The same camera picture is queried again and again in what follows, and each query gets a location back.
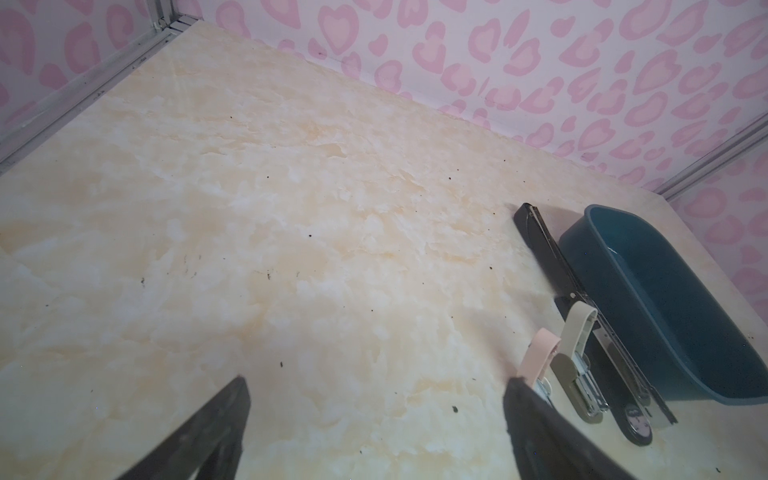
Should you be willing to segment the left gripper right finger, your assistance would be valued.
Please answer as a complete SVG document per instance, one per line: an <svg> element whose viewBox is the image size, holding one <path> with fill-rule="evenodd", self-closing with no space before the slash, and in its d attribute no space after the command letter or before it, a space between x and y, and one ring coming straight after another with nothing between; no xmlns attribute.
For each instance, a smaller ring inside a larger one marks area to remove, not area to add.
<svg viewBox="0 0 768 480"><path fill-rule="evenodd" d="M508 380L503 411L522 479L630 479L523 378Z"/></svg>

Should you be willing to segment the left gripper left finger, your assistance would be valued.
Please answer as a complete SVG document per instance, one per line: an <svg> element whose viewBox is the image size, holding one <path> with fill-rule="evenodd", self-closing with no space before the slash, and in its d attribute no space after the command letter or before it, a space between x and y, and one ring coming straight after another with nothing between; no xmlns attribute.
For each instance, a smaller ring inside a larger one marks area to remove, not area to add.
<svg viewBox="0 0 768 480"><path fill-rule="evenodd" d="M235 377L122 479L233 479L251 407L246 379Z"/></svg>

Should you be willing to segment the pink small stapler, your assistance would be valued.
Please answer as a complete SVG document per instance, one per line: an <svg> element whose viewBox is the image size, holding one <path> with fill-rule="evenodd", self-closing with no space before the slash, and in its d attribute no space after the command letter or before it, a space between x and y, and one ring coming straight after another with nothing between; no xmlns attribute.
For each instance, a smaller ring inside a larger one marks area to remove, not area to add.
<svg viewBox="0 0 768 480"><path fill-rule="evenodd" d="M518 376L549 405L552 405L552 388L545 374L558 353L560 342L559 336L540 328L528 345L518 369Z"/></svg>

